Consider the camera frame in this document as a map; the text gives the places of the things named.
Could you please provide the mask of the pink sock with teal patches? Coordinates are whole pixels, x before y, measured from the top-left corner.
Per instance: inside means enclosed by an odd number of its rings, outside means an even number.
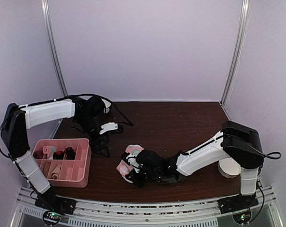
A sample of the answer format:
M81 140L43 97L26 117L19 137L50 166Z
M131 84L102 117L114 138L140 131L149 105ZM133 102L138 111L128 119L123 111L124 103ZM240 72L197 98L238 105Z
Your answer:
M129 183L134 183L131 179L130 173L133 170L135 174L140 172L139 164L136 162L136 158L143 150L144 148L140 145L128 145L124 153L121 155L121 161L116 167L116 170Z

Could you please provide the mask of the brown beige argyle sock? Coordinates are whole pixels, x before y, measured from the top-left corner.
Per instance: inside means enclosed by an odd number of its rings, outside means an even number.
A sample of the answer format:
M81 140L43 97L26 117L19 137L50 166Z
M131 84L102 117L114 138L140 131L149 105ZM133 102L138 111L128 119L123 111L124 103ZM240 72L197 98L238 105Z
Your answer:
M53 159L54 160L74 160L76 156L76 152L74 151L74 149L72 147L67 147L65 150L63 151L56 151L53 154Z

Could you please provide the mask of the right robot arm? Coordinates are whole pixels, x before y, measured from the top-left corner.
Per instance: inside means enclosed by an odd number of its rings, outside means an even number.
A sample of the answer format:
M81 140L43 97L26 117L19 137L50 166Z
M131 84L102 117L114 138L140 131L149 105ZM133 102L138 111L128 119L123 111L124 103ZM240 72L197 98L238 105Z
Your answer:
M125 177L138 187L146 182L172 184L192 175L197 170L217 161L231 158L240 165L240 194L234 198L234 205L243 209L252 202L256 191L259 168L264 159L280 159L282 154L274 151L262 152L259 133L252 128L226 121L222 129L201 145L170 157L163 158L152 150L142 150L126 161L133 170Z

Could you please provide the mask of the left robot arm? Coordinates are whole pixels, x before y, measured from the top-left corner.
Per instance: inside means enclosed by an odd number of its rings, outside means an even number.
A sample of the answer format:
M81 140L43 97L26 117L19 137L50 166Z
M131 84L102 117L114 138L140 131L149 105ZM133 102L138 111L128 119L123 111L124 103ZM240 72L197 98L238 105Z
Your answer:
M58 208L59 198L55 196L51 183L39 170L31 154L30 132L49 122L72 119L76 130L88 136L93 152L109 157L108 134L122 133L124 128L120 122L100 123L98 119L114 107L116 105L112 101L95 94L69 95L26 105L8 105L0 125L0 141L8 151L5 157L17 166L49 210Z

